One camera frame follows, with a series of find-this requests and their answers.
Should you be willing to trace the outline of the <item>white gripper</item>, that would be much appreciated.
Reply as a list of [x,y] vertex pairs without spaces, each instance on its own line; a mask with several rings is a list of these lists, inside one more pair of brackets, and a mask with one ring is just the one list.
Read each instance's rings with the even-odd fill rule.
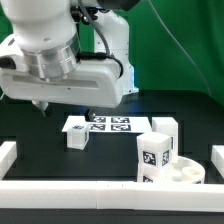
[[[81,61],[65,79],[46,82],[27,72],[1,69],[0,87],[12,99],[38,101],[37,108],[50,117],[53,109],[48,102],[117,107],[123,97],[119,72],[119,66],[111,60]],[[89,108],[86,120],[92,122],[95,117],[95,109]]]

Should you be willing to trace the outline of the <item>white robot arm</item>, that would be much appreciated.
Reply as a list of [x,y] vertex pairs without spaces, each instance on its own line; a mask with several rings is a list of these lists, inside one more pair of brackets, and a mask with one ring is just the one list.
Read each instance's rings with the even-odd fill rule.
[[115,108],[141,90],[200,91],[224,104],[224,80],[200,54],[222,48],[166,38],[148,0],[0,0],[0,91],[40,110],[52,103]]

